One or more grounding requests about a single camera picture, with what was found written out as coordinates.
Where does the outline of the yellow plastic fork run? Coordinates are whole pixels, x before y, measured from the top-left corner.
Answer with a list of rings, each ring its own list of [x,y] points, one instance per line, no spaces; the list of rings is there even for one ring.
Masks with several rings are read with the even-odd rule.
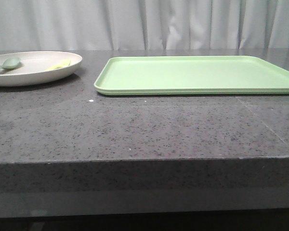
[[[65,67],[70,66],[70,64],[71,64],[71,60],[64,59],[64,60],[61,60],[59,63],[47,68],[46,71],[51,71],[51,70],[55,70],[55,69],[65,68]]]

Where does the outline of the cream round plate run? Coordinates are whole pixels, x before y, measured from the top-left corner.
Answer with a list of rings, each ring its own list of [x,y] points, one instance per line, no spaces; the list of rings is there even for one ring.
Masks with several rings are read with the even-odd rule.
[[[77,71],[82,62],[82,56],[63,51],[27,51],[0,54],[0,65],[8,58],[19,57],[17,68],[7,71],[0,70],[0,87],[19,87],[44,84],[63,79]],[[47,68],[69,59],[68,67],[46,71]]]

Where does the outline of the light green rectangular tray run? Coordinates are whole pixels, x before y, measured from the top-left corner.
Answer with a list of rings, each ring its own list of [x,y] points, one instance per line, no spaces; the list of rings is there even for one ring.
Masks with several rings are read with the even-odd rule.
[[[289,71],[253,56],[115,57],[94,86],[104,95],[289,94]]]

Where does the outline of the teal green plastic spoon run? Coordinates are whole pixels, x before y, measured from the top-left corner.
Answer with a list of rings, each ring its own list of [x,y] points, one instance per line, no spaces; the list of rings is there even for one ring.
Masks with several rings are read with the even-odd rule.
[[[11,58],[6,59],[4,63],[0,65],[0,70],[1,69],[12,70],[18,67],[19,64],[20,64],[20,58],[11,57]]]

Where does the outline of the white pleated curtain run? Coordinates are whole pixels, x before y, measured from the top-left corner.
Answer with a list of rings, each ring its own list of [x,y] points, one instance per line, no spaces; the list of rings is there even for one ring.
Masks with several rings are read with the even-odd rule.
[[[0,50],[289,48],[289,0],[0,0]]]

